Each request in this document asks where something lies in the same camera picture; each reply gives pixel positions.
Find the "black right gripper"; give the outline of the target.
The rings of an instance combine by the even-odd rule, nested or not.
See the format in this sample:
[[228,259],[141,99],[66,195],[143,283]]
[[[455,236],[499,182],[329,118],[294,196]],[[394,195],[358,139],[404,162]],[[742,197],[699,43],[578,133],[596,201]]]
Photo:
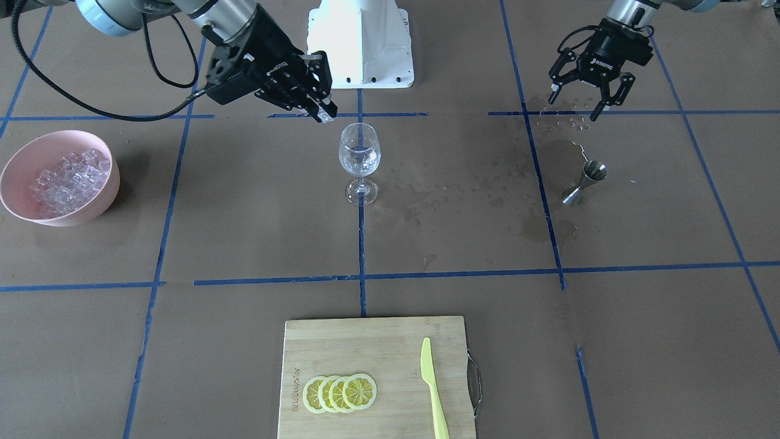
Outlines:
[[226,105],[252,94],[287,111],[338,116],[325,52],[307,54],[295,47],[262,6],[255,6],[234,34],[211,18],[204,36],[214,44],[207,70],[206,95]]

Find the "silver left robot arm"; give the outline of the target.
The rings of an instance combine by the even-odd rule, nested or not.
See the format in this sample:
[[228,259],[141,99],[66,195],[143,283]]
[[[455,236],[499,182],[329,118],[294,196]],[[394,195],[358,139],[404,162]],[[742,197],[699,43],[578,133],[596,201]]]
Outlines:
[[600,98],[589,115],[596,121],[602,112],[625,103],[636,82],[624,71],[630,62],[646,66],[654,55],[652,22],[665,1],[613,1],[597,24],[567,34],[557,47],[558,57],[549,69],[554,104],[564,86],[582,82],[599,89]]

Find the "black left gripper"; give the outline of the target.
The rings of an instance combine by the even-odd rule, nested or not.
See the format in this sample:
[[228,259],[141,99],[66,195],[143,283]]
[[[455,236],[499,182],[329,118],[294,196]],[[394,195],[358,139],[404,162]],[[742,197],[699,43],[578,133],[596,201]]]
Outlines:
[[[622,71],[626,62],[646,66],[653,56],[644,28],[625,27],[604,18],[598,25],[576,29],[557,47],[558,58],[548,72],[551,80],[549,105],[557,100],[563,86],[574,81],[597,87],[601,99],[590,113],[590,121],[612,106],[622,105],[635,83],[635,75]],[[610,84],[619,79],[615,94]]]

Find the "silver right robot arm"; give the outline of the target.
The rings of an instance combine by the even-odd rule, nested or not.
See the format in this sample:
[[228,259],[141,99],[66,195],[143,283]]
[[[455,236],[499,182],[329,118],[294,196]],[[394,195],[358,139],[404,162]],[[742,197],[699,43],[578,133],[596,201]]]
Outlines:
[[317,122],[337,116],[328,56],[295,47],[256,1],[78,1],[92,27],[124,37],[148,22],[184,15],[214,45],[203,94],[220,105],[247,95]]

